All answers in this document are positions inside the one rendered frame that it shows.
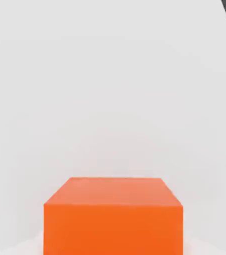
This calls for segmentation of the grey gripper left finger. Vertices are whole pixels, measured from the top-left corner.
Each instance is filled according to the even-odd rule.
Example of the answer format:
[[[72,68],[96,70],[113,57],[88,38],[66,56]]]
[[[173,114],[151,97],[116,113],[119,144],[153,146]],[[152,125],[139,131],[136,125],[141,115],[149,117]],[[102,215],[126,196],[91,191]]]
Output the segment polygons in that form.
[[[32,239],[0,251],[0,255],[43,255],[43,231]]]

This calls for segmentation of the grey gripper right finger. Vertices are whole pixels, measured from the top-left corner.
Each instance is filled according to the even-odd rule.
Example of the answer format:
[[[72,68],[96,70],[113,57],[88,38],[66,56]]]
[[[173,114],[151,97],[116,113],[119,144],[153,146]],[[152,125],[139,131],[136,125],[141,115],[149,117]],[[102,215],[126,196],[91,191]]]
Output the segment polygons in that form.
[[[190,235],[184,235],[183,255],[197,255],[195,239]]]

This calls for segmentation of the small orange cube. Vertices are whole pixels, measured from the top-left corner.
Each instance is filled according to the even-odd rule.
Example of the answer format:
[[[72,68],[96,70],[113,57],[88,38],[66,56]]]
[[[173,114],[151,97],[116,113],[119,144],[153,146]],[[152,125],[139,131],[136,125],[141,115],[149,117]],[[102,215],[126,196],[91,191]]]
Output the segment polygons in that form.
[[[70,178],[43,211],[43,255],[183,255],[183,206],[160,178]]]

